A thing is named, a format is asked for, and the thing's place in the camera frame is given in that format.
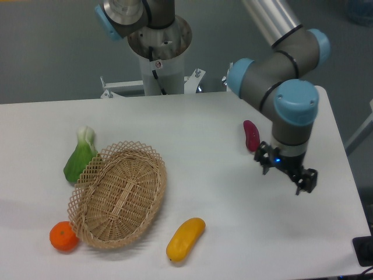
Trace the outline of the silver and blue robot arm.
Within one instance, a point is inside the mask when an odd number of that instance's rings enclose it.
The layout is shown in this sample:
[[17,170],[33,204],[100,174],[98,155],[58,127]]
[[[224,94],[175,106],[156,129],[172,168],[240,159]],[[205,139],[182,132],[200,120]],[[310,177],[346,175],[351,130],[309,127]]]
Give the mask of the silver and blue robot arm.
[[[227,86],[240,99],[272,122],[272,138],[255,149],[254,159],[264,172],[275,168],[288,175],[298,192],[310,193],[318,173],[303,160],[318,113],[319,94],[302,76],[330,55],[327,36],[305,29],[286,1],[245,1],[244,6],[271,46],[262,62],[235,62]],[[188,49],[189,24],[175,14],[174,1],[103,1],[95,13],[113,40],[127,39],[145,62],[143,85],[147,95],[183,94],[183,68],[170,62]]]

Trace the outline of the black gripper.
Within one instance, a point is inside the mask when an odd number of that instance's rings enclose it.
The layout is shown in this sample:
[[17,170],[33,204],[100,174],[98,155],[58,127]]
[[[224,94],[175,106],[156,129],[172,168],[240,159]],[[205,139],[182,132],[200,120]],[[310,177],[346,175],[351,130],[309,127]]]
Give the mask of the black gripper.
[[301,192],[311,193],[317,185],[318,171],[305,169],[303,161],[306,153],[306,144],[269,145],[262,141],[254,154],[254,161],[259,162],[262,174],[266,175],[271,168],[276,168],[288,175],[297,186],[296,195]]

